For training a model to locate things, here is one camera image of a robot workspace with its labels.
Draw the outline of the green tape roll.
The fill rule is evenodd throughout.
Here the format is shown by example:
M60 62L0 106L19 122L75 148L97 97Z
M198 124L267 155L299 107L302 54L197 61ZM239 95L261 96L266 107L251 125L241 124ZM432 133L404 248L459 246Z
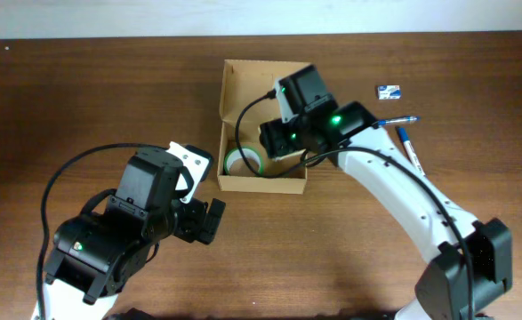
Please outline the green tape roll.
M262 152L253 145L230 149L224 157L223 171L228 176L254 177L255 172L264 173L265 160Z

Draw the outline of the brown cardboard box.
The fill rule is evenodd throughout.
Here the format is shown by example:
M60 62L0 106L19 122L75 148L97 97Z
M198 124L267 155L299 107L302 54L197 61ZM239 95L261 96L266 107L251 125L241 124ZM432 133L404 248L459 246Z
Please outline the brown cardboard box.
M302 194L307 184L303 168L284 178L263 179L254 176L243 164L235 143L235 125L242 110L270 91L276 80L307 67L307 62L271 60L225 60L221 85L221 139L217 181L222 191ZM260 124L276 120L280 110L276 100L264 100L249 109L239 125L239 141L256 169L266 175L282 172L297 164L297 152L282 161L268 158L260 144Z

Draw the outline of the yellow sticky note pad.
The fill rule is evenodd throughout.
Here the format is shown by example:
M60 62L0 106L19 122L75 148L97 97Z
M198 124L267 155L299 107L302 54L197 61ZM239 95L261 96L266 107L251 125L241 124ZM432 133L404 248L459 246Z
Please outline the yellow sticky note pad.
M300 158L301 155L305 152L305 149L301 149L301 150L297 150L297 151L294 151L290 154L287 154L287 155L283 155L283 156L276 156L273 158L273 160L275 162L279 162L279 161L285 161L287 159L292 159L292 158Z

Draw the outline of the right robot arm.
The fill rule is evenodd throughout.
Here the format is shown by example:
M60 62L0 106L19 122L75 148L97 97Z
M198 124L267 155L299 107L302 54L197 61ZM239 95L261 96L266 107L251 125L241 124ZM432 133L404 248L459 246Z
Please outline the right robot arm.
M513 285L512 234L498 219L481 222L440 192L397 149L358 102L340 106L308 65L274 82L280 117L260 126L273 159L299 151L329 159L394 217L427 267L414 299L394 319L474 319Z

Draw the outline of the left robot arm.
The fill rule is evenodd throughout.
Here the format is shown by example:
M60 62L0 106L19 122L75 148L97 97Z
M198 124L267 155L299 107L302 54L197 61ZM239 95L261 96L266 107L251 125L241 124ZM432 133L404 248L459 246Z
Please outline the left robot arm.
M168 236L210 244L225 204L194 194L213 157L175 142L138 144L117 188L91 197L55 234L44 234L36 268L35 319L102 319L127 281Z

